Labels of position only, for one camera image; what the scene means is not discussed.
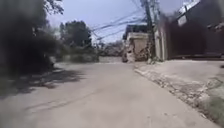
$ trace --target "green tree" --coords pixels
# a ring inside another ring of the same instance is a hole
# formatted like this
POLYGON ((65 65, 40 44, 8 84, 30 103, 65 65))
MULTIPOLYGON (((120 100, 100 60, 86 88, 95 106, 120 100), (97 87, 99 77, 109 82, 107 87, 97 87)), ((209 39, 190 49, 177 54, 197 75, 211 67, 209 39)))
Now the green tree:
POLYGON ((62 41, 71 47, 91 48, 91 32, 83 21, 61 23, 62 41))
POLYGON ((0 0, 0 47, 13 72, 32 72, 49 63, 54 38, 44 31, 47 13, 62 13, 59 0, 0 0))

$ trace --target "house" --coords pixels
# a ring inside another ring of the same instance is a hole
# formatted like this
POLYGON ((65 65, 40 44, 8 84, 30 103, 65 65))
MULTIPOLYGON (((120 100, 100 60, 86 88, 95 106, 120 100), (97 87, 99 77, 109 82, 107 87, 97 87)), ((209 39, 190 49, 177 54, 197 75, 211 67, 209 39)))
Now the house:
POLYGON ((149 43, 146 25, 128 25, 123 39, 123 51, 129 62, 148 59, 149 43))
POLYGON ((161 16, 156 27, 156 54, 161 60, 177 57, 220 56, 223 35, 210 29, 224 21, 223 0, 195 0, 171 21, 161 16))

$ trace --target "asphalt road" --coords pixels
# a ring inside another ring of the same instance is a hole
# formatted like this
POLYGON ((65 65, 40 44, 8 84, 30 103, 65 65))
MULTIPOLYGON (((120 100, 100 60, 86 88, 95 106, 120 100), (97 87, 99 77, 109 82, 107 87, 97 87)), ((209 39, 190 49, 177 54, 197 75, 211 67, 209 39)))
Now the asphalt road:
POLYGON ((60 64, 46 84, 0 101, 1 128, 218 128, 130 64, 60 64))

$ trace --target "concrete wall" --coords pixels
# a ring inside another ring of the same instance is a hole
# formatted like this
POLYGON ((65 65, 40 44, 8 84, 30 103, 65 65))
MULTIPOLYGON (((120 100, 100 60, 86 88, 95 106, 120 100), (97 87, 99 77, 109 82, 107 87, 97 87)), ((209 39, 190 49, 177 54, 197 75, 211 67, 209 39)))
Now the concrete wall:
POLYGON ((220 0, 202 0, 182 15, 186 17, 185 23, 179 24, 180 17, 170 24, 173 56, 223 53, 220 35, 208 29, 208 26, 222 22, 224 10, 219 2, 224 3, 220 0))
POLYGON ((127 37, 127 49, 129 51, 128 56, 134 57, 135 61, 147 60, 147 33, 129 33, 127 37))

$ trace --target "sidewalk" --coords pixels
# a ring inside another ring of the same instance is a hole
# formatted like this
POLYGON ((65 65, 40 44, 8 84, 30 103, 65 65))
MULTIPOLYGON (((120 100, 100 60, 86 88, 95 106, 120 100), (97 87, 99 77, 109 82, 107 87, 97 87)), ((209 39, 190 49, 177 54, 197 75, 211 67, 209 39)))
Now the sidewalk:
POLYGON ((223 65, 223 61, 173 60, 136 64, 135 71, 224 126, 223 65))

